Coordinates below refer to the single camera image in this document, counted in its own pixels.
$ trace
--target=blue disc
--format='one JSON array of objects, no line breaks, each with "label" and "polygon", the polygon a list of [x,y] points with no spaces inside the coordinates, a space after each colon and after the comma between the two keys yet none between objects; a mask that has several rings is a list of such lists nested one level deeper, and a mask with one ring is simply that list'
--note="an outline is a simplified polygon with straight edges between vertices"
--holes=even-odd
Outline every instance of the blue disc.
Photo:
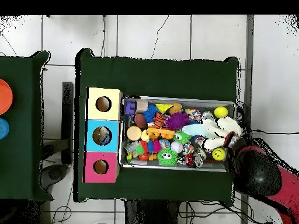
[{"label": "blue disc", "polygon": [[0,118],[0,140],[5,138],[9,133],[9,124],[3,118]]}]

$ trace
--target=yellow smiley ball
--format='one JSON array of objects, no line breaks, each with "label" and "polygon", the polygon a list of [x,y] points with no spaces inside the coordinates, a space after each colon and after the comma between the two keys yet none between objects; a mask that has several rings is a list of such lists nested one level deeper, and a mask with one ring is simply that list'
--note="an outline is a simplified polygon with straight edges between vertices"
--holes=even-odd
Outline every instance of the yellow smiley ball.
[{"label": "yellow smiley ball", "polygon": [[228,110],[226,107],[217,107],[214,111],[214,115],[216,118],[224,118],[228,115]]},{"label": "yellow smiley ball", "polygon": [[212,151],[212,157],[215,160],[224,160],[225,159],[225,150],[223,148],[217,148]]}]

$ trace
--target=cyan block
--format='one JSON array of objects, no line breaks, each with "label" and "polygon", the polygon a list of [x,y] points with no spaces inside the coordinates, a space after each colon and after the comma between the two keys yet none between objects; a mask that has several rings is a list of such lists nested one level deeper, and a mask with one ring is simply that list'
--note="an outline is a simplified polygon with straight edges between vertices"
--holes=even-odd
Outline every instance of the cyan block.
[{"label": "cyan block", "polygon": [[[98,145],[92,138],[93,131],[97,127],[106,127],[112,133],[111,141],[107,145]],[[119,122],[106,120],[88,120],[86,151],[117,152],[119,143]]]}]

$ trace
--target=orange disc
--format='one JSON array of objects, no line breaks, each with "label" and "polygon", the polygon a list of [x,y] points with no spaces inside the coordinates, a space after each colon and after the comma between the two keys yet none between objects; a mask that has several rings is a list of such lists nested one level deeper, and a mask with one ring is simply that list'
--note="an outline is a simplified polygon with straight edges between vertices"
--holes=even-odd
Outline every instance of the orange disc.
[{"label": "orange disc", "polygon": [[12,105],[11,87],[0,79],[0,115],[5,113]]}]

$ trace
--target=green mat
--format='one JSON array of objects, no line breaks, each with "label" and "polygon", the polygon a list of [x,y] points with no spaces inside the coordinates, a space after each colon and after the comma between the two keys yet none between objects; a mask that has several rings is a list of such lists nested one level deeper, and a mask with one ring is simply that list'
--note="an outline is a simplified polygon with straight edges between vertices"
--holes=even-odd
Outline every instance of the green mat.
[{"label": "green mat", "polygon": [[12,89],[13,103],[1,118],[10,131],[0,140],[0,198],[51,200],[41,189],[41,69],[48,52],[29,58],[0,57],[0,78]]},{"label": "green mat", "polygon": [[121,167],[115,184],[83,183],[86,87],[120,89],[126,96],[159,96],[235,102],[238,60],[168,61],[98,58],[90,49],[76,57],[74,200],[128,198],[222,200],[231,204],[228,173]]}]

